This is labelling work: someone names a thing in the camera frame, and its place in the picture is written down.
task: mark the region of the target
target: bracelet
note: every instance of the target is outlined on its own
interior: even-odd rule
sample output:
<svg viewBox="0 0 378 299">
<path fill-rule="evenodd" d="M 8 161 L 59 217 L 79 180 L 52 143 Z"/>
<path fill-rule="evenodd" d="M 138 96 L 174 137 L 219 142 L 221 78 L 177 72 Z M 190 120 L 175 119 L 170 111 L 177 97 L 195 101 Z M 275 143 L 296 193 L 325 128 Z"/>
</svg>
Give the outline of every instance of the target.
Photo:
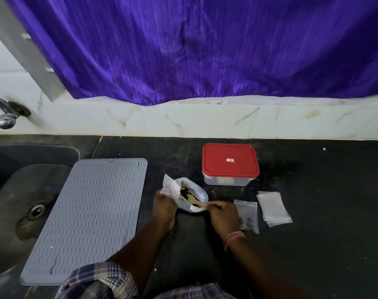
<svg viewBox="0 0 378 299">
<path fill-rule="evenodd" d="M 244 233 L 242 231 L 236 231 L 236 232 L 230 233 L 226 237 L 226 240 L 225 240 L 225 243 L 224 243 L 224 250 L 227 251 L 228 246 L 230 245 L 230 243 L 232 241 L 234 241 L 235 239 L 238 239 L 238 238 L 246 238 L 246 236 L 244 235 Z"/>
</svg>

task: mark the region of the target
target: plastic bag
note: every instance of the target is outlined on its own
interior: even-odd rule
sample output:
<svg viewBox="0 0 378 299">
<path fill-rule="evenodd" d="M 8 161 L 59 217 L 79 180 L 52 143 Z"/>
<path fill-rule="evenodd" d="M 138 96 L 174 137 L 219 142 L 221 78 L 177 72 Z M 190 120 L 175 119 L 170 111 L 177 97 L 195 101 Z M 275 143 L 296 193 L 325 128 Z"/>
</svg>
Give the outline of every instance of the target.
<svg viewBox="0 0 378 299">
<path fill-rule="evenodd" d="M 258 201 L 262 209 L 262 216 L 269 227 L 278 224 L 292 223 L 289 213 L 287 213 L 279 192 L 258 192 Z"/>
<path fill-rule="evenodd" d="M 257 234 L 260 233 L 258 229 L 258 204 L 256 202 L 249 201 L 233 201 L 238 210 L 238 214 L 241 220 L 241 230 L 253 230 Z"/>
<path fill-rule="evenodd" d="M 164 175 L 163 188 L 161 189 L 161 194 L 171 197 L 178 208 L 188 211 L 190 213 L 198 213 L 205 211 L 205 208 L 198 208 L 192 205 L 181 195 L 181 187 L 187 187 L 189 191 L 193 194 L 195 198 L 202 202 L 208 202 L 208 195 L 202 187 L 198 186 L 190 179 L 186 177 L 181 177 L 176 180 L 173 180 L 167 174 Z"/>
</svg>

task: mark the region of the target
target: curtain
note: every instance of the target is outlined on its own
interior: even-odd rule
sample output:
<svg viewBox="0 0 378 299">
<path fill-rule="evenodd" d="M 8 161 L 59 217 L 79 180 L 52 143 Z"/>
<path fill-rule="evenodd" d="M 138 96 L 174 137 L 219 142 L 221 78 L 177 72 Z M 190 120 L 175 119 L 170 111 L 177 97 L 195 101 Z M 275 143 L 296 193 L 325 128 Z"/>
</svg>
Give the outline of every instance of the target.
<svg viewBox="0 0 378 299">
<path fill-rule="evenodd" d="M 378 94 L 378 0 L 6 1 L 77 99 Z"/>
</svg>

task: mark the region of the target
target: dish drying mat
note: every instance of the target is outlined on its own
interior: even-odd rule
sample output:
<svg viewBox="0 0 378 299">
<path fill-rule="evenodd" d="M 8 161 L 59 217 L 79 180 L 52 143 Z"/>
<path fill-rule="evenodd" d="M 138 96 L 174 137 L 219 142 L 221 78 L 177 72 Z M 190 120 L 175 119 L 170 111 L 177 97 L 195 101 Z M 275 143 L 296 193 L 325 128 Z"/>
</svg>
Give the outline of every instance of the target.
<svg viewBox="0 0 378 299">
<path fill-rule="evenodd" d="M 147 160 L 78 161 L 21 273 L 24 285 L 60 285 L 76 268 L 105 261 L 136 232 Z"/>
</svg>

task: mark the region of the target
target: wooden spoon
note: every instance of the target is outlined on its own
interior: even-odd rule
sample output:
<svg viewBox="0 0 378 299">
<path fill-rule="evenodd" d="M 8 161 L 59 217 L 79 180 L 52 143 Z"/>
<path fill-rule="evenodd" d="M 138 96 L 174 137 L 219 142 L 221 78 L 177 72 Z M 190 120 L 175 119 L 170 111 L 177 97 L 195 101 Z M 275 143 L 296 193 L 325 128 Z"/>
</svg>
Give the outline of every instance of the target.
<svg viewBox="0 0 378 299">
<path fill-rule="evenodd" d="M 205 202 L 198 201 L 193 195 L 188 194 L 187 197 L 188 197 L 188 201 L 192 205 L 198 205 L 198 206 L 202 206 L 203 208 L 207 208 L 207 204 Z"/>
</svg>

